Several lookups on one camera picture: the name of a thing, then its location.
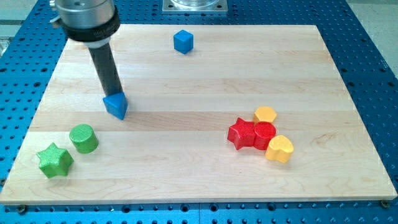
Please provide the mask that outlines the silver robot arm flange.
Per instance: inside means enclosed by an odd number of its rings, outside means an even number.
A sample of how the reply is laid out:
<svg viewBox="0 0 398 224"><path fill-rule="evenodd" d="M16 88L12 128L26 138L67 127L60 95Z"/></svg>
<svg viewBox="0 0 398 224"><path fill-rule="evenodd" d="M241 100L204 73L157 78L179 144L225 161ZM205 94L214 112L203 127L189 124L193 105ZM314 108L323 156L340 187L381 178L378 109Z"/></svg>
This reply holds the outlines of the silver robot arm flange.
<svg viewBox="0 0 398 224"><path fill-rule="evenodd" d="M108 44L121 25L113 0L50 0L49 5L57 13L51 25L90 49Z"/></svg>

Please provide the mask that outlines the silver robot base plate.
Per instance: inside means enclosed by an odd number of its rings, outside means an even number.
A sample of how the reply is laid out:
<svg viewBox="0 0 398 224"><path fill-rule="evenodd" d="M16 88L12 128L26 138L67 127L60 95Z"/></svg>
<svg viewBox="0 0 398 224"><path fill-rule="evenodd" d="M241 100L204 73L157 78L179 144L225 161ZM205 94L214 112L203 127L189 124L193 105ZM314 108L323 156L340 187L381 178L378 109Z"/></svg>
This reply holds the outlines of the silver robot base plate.
<svg viewBox="0 0 398 224"><path fill-rule="evenodd" d="M162 12L228 12L227 0L163 0Z"/></svg>

